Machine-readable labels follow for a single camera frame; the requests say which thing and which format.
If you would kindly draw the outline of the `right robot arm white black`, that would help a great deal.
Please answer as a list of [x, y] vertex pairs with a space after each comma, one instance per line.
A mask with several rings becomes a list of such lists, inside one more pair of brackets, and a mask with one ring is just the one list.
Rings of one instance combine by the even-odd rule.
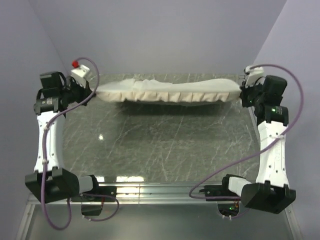
[[289, 125], [289, 111], [281, 106], [287, 87], [284, 78], [268, 75], [256, 80], [253, 86], [242, 84], [240, 98], [244, 107], [253, 107], [257, 118], [261, 153], [259, 170], [254, 183], [227, 174], [222, 179], [220, 194], [226, 200], [238, 196], [249, 209], [279, 214], [296, 199], [290, 189], [285, 162], [285, 130]]

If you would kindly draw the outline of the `white pillowcase with peach ruffles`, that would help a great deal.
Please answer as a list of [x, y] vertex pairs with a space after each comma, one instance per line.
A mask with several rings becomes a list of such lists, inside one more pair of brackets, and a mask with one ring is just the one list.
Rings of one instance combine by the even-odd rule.
[[104, 102], [211, 104], [240, 98], [240, 85], [231, 79], [216, 78], [198, 82], [171, 83], [155, 79], [127, 78], [103, 84], [96, 95]]

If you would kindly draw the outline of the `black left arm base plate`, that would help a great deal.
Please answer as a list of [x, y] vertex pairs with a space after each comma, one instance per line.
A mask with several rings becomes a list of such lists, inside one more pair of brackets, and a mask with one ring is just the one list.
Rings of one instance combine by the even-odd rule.
[[89, 192], [72, 197], [72, 203], [81, 203], [81, 214], [85, 217], [98, 217], [105, 203], [115, 203], [117, 195], [116, 186], [99, 186]]

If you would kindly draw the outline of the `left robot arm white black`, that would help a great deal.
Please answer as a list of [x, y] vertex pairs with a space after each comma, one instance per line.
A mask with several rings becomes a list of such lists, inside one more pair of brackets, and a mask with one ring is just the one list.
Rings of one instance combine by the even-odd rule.
[[66, 109], [70, 104], [86, 105], [92, 90], [87, 77], [90, 70], [76, 68], [69, 78], [59, 72], [42, 73], [42, 88], [33, 106], [36, 114], [39, 139], [37, 160], [33, 173], [25, 176], [25, 186], [40, 201], [52, 203], [79, 194], [89, 201], [101, 195], [94, 175], [77, 177], [65, 169], [63, 160], [63, 129]]

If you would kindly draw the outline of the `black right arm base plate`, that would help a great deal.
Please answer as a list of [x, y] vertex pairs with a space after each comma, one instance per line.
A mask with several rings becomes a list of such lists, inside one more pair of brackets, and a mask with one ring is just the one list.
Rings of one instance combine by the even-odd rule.
[[222, 185], [205, 185], [199, 190], [206, 198], [214, 197], [214, 199], [206, 199], [206, 201], [217, 201], [218, 214], [221, 217], [228, 218], [230, 221], [242, 217], [249, 212], [249, 208], [241, 210], [240, 197], [229, 191]]

